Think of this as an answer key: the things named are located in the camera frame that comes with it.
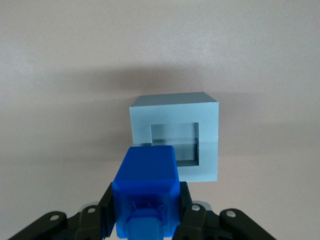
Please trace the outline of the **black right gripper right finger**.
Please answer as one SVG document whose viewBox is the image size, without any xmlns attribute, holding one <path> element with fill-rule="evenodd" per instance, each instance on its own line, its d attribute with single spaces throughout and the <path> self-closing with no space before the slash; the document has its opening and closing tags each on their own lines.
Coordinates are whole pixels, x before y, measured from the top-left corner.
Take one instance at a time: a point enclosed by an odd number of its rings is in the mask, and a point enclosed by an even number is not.
<svg viewBox="0 0 320 240">
<path fill-rule="evenodd" d="M 236 208 L 215 214 L 194 203 L 188 184 L 180 182 L 180 224 L 173 240 L 275 240 L 270 233 Z"/>
</svg>

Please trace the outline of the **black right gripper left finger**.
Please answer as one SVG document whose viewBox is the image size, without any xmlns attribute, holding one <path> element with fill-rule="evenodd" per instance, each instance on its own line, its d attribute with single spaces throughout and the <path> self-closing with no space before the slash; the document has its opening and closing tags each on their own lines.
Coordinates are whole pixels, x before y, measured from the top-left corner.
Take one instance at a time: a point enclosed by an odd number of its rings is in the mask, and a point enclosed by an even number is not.
<svg viewBox="0 0 320 240">
<path fill-rule="evenodd" d="M 18 233 L 11 240 L 105 240 L 116 224 L 112 184 L 97 204 L 84 207 L 68 217 L 62 211 L 48 212 Z"/>
</svg>

